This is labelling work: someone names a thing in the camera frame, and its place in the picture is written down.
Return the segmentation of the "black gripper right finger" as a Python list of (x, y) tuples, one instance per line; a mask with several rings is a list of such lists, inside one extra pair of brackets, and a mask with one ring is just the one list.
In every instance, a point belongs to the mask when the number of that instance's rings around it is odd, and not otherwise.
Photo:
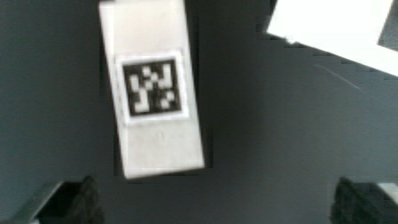
[(340, 178), (331, 207), (333, 224), (398, 224), (398, 184)]

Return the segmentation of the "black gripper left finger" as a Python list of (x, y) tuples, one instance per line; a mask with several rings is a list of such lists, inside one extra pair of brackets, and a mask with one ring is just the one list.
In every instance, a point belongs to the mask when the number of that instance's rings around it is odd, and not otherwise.
[(100, 205), (98, 182), (86, 176), (81, 182), (66, 182), (40, 210), (41, 224), (105, 224)]

